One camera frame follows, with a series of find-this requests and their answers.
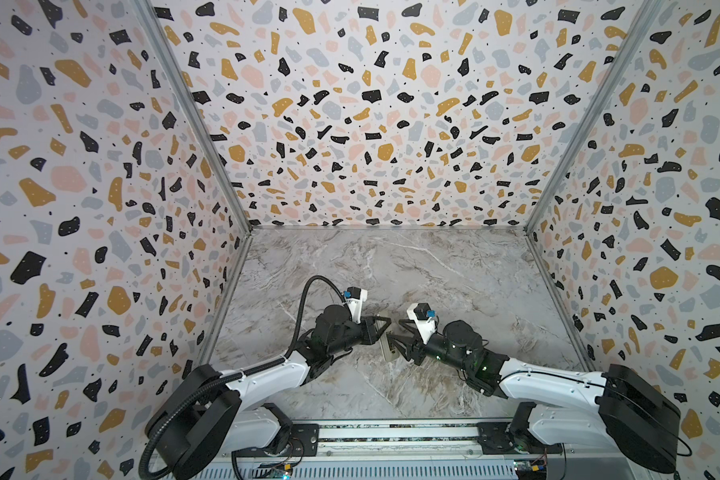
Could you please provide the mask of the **white remote control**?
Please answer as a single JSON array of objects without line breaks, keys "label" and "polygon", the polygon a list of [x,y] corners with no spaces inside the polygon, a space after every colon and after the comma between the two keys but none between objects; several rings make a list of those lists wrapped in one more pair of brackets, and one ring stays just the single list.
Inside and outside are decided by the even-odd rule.
[{"label": "white remote control", "polygon": [[379,344],[381,347],[382,357],[385,362],[393,362],[399,357],[399,353],[390,343],[387,333],[381,335]]}]

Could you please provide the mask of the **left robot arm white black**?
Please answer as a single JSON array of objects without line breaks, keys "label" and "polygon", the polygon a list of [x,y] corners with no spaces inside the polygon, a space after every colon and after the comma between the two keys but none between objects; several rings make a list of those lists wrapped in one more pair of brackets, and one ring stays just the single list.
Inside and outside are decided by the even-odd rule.
[{"label": "left robot arm white black", "polygon": [[239,370],[198,366],[147,422],[139,477],[190,479],[223,450],[284,449],[292,422],[270,397],[317,379],[354,347],[377,343],[391,323],[334,304],[313,328],[297,330],[282,355]]}]

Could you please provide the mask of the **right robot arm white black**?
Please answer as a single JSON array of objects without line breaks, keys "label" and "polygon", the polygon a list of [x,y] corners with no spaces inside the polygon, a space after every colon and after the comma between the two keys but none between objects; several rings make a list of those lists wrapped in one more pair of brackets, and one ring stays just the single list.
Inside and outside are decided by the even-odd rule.
[{"label": "right robot arm white black", "polygon": [[498,354],[466,322],[422,334],[415,321],[390,333],[392,348],[420,365],[427,358],[454,368],[484,396],[515,400],[507,438],[526,451],[543,446],[586,445],[617,450],[648,470],[672,474],[680,443],[680,410],[630,368],[605,372],[542,367]]}]

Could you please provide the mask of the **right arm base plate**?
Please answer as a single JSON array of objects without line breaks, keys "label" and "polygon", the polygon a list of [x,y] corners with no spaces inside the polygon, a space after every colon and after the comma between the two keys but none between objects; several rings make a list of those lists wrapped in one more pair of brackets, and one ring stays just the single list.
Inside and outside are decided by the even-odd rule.
[{"label": "right arm base plate", "polygon": [[543,443],[530,433],[529,418],[536,406],[534,402],[521,402],[511,421],[478,422],[477,442],[482,453],[484,455],[561,453],[561,444]]}]

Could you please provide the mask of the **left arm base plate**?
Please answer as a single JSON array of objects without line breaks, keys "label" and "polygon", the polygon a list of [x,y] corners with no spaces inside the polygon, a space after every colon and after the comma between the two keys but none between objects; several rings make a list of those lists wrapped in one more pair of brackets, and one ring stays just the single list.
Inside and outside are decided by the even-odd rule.
[{"label": "left arm base plate", "polygon": [[239,414],[230,430],[232,453],[247,457],[314,457],[320,438],[318,423],[294,422],[274,403]]}]

